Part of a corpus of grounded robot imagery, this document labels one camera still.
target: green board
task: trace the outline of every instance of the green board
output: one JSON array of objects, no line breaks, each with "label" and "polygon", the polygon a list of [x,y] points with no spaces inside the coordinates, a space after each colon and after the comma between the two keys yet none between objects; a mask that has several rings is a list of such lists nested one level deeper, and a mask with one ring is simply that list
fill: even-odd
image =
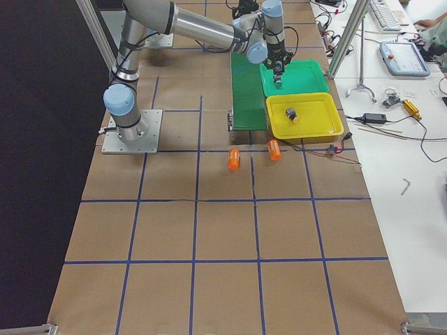
[{"label": "green board", "polygon": [[259,65],[245,55],[231,55],[231,88],[233,89],[233,130],[266,131],[264,93]]}]

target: keyboard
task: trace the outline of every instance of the keyboard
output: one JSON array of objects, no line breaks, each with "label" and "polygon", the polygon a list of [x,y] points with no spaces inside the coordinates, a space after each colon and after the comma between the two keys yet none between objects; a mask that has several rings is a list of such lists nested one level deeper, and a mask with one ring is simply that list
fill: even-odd
[{"label": "keyboard", "polygon": [[398,34],[400,32],[401,26],[395,19],[385,0],[371,0],[369,9],[372,11],[372,17],[379,24],[381,33]]}]

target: yellow tray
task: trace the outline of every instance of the yellow tray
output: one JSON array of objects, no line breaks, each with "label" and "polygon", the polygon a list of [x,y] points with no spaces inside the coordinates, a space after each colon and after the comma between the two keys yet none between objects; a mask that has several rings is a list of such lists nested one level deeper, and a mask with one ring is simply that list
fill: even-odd
[{"label": "yellow tray", "polygon": [[[281,140],[291,138],[336,136],[343,125],[332,96],[328,93],[269,96],[267,110],[273,135]],[[286,115],[293,108],[300,118],[294,124]]]}]

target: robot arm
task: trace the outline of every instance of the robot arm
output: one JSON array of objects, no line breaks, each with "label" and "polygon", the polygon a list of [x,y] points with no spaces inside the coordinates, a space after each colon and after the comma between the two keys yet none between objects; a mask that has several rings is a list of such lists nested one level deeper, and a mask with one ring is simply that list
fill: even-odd
[{"label": "robot arm", "polygon": [[261,10],[237,18],[232,25],[178,8],[167,0],[124,0],[124,7],[126,18],[117,62],[110,72],[110,87],[104,93],[105,106],[124,142],[144,137],[148,129],[136,106],[138,62],[148,29],[154,34],[175,33],[246,54],[251,63],[264,63],[273,70],[277,86],[292,58],[284,47],[281,0],[264,1]]}]

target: power adapter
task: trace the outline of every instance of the power adapter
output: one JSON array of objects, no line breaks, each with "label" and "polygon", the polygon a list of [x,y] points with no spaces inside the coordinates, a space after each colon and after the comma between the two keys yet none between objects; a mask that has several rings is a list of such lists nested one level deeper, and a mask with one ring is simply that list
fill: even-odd
[{"label": "power adapter", "polygon": [[363,116],[356,117],[355,119],[365,124],[385,124],[388,122],[385,114],[364,113]]}]

